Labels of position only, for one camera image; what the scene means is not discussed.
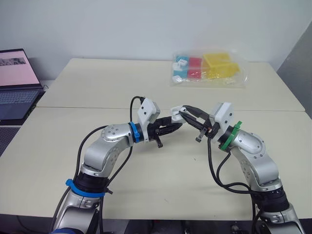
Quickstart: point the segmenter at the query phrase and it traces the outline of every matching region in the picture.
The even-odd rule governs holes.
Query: table
[[[51,217],[66,179],[74,175],[81,140],[98,126],[128,122],[128,116],[126,109],[36,108],[0,157],[0,213]],[[266,141],[298,217],[311,218],[310,118],[304,112],[235,111],[233,124],[238,120],[242,129]],[[161,137],[161,149],[155,142],[134,145],[132,157],[110,186],[114,194],[105,196],[104,217],[251,219],[250,196],[215,184],[207,165],[207,144],[197,143],[197,135],[198,130],[185,124]],[[94,134],[86,145],[98,136]],[[115,169],[127,153],[119,156]],[[214,144],[214,166],[224,157]],[[245,181],[234,156],[224,165],[221,178],[224,183]]]
[[[235,110],[304,111],[264,62],[250,63],[246,89],[173,87],[170,79],[170,61],[73,58],[38,106],[129,108],[131,98],[139,95],[152,99],[161,109],[193,105],[212,110],[216,102],[227,101]]]

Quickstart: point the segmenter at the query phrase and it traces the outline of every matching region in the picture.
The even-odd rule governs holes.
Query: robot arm
[[[157,119],[156,103],[145,98],[138,110],[138,123],[114,124],[105,127],[100,137],[86,150],[84,162],[75,181],[66,185],[70,191],[60,209],[52,233],[94,234],[98,227],[98,207],[107,189],[109,176],[119,154],[134,143],[156,140],[174,132],[181,123],[171,123],[171,117]]]
[[[190,114],[204,119],[204,124]],[[287,200],[277,165],[266,152],[264,140],[241,130],[241,122],[230,126],[233,117],[230,103],[219,104],[212,115],[192,106],[173,108],[172,115],[200,131],[196,141],[207,136],[212,142],[219,142],[221,150],[231,152],[238,159],[252,191],[252,200],[261,211],[262,233],[304,234],[295,210]]]

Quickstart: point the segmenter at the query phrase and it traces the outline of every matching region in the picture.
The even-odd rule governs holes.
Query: plastic bag
[[[173,85],[244,88],[248,79],[248,63],[230,52],[183,52],[173,57]]]

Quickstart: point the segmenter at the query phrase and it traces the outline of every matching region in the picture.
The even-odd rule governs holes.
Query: laptop screen
[[[0,87],[39,84],[23,49],[0,51]]]

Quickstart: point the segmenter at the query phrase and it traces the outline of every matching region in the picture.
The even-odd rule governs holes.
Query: blue ring
[[[68,228],[56,229],[55,231],[51,232],[51,234],[56,234],[56,233],[76,234],[73,230],[68,229]]]
[[[130,122],[130,126],[132,127],[133,134],[135,135],[136,143],[139,143],[140,133],[138,133],[136,125],[133,122]]]
[[[66,185],[69,186],[75,194],[78,194],[80,196],[86,196],[86,197],[104,197],[105,193],[87,193],[84,191],[81,191],[79,188],[77,188],[73,182],[72,179],[68,179],[66,181]]]

